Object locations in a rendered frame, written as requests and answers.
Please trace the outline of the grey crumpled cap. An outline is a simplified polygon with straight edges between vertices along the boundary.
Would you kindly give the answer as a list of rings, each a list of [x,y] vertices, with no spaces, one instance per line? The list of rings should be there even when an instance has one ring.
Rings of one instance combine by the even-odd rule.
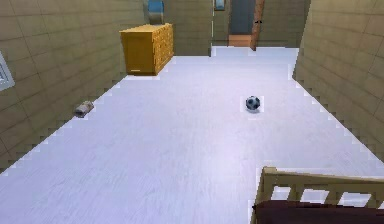
[[[84,101],[82,104],[80,104],[78,107],[74,110],[74,115],[78,118],[85,117],[92,109],[94,108],[94,105],[91,101]]]

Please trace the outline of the wooden bed with maroon cover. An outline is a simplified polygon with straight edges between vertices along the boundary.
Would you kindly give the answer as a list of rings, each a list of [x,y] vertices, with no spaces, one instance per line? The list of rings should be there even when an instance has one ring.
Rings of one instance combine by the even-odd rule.
[[[368,194],[362,207],[340,205],[344,193]],[[384,179],[262,168],[250,224],[384,224]]]

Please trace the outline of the black and white ball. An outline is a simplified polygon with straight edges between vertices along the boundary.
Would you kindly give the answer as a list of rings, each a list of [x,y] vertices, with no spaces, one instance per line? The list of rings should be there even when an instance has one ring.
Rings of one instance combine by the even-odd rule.
[[[256,96],[250,96],[246,99],[246,107],[248,110],[257,110],[260,105],[260,99]]]

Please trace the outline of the orange wooden chest of drawers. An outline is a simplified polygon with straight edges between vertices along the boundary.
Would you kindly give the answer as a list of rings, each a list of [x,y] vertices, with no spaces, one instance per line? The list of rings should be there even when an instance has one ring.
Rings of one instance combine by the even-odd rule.
[[[173,25],[145,24],[120,31],[126,72],[156,76],[174,56]]]

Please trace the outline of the brown room door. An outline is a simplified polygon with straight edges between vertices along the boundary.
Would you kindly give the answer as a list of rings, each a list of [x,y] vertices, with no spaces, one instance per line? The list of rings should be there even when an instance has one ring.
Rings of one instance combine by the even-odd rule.
[[[264,9],[265,0],[255,0],[255,8],[254,8],[254,21],[253,21],[253,27],[252,27],[252,34],[251,34],[251,41],[250,41],[250,48],[255,51],[257,47],[257,42],[259,38],[259,33],[261,29],[261,24],[256,24],[255,21],[261,20],[262,21],[262,14]]]

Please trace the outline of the blue framed wall picture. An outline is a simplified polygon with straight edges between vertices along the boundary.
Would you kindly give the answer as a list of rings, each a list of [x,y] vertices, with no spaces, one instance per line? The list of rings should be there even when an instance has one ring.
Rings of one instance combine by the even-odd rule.
[[[164,23],[164,2],[162,0],[148,1],[148,18],[151,25]]]

